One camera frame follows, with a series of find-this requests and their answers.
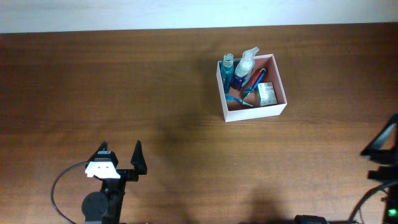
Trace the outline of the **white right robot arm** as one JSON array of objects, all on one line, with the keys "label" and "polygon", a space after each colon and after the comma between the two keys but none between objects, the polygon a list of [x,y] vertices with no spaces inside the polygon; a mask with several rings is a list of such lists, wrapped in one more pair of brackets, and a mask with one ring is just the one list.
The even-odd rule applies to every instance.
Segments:
[{"label": "white right robot arm", "polygon": [[361,156],[367,157],[370,161],[380,165],[377,170],[368,172],[368,179],[380,184],[369,189],[362,196],[345,223],[355,223],[354,218],[361,214],[361,208],[365,202],[379,192],[386,193],[386,196],[381,199],[385,203],[382,222],[397,223],[397,139],[394,140],[394,145],[390,149],[382,148],[392,130],[396,127],[397,115],[394,114],[380,133],[361,151]]}]

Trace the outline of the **green red toothpaste tube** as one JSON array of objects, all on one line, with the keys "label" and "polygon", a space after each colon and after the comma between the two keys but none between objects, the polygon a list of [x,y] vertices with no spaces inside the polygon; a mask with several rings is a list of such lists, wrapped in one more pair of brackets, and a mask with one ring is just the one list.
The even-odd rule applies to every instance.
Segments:
[{"label": "green red toothpaste tube", "polygon": [[243,96],[244,99],[255,90],[255,88],[258,86],[258,84],[260,83],[265,74],[266,74],[265,68],[262,68],[257,72],[249,87],[244,90],[244,96]]}]

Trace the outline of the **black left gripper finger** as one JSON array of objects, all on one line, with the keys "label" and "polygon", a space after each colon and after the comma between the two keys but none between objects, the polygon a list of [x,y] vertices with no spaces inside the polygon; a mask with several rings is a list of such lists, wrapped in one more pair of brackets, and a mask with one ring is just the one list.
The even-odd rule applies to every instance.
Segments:
[{"label": "black left gripper finger", "polygon": [[90,162],[94,161],[98,155],[99,152],[107,152],[108,151],[108,143],[106,141],[102,142],[99,148],[94,152],[94,154],[88,159]]},{"label": "black left gripper finger", "polygon": [[134,171],[137,175],[146,175],[147,174],[147,165],[144,159],[142,144],[140,140],[136,142],[134,152],[131,157],[131,164],[134,167]]}]

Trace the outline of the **blue white toothbrush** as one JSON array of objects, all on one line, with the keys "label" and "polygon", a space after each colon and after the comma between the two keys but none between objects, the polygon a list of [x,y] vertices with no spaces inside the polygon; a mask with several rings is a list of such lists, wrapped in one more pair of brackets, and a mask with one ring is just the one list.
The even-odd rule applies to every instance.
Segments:
[{"label": "blue white toothbrush", "polygon": [[248,106],[248,107],[250,107],[250,108],[255,108],[254,105],[249,104],[249,103],[246,103],[246,102],[243,101],[242,99],[239,99],[239,98],[237,98],[237,97],[235,97],[235,96],[226,95],[225,98],[226,98],[226,101],[227,101],[227,102],[237,101],[240,105]]}]

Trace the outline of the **green white soap bar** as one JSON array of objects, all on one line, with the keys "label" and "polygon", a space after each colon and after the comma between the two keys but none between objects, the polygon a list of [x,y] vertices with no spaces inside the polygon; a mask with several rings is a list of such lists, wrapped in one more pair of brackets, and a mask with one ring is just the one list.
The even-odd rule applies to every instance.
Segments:
[{"label": "green white soap bar", "polygon": [[257,93],[260,107],[277,104],[277,97],[272,82],[259,83]]}]

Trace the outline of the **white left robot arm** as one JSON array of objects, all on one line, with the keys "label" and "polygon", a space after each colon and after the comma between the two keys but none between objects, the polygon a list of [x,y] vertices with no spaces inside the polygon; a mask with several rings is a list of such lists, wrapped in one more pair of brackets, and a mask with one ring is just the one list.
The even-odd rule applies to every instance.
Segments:
[{"label": "white left robot arm", "polygon": [[141,142],[136,142],[131,157],[132,169],[118,169],[119,161],[108,143],[103,142],[88,159],[85,173],[101,181],[99,191],[88,194],[81,205],[85,223],[119,223],[127,182],[137,182],[147,174]]}]

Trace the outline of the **green mouthwash bottle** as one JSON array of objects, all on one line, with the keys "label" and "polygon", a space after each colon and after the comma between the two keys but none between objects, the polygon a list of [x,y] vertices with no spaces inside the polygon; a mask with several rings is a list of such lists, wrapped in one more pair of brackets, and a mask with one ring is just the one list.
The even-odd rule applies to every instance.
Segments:
[{"label": "green mouthwash bottle", "polygon": [[232,77],[234,74],[234,56],[233,54],[225,54],[221,61],[221,78],[223,81],[224,93],[229,93]]}]

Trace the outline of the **blue foam soap dispenser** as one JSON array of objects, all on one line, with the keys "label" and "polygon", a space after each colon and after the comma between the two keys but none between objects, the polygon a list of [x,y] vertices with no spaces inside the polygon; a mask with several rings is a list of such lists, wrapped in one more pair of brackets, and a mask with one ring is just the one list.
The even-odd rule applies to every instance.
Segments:
[{"label": "blue foam soap dispenser", "polygon": [[243,52],[243,57],[235,68],[234,77],[231,84],[235,90],[242,89],[242,87],[249,81],[255,65],[254,57],[258,51],[259,47],[254,47]]}]

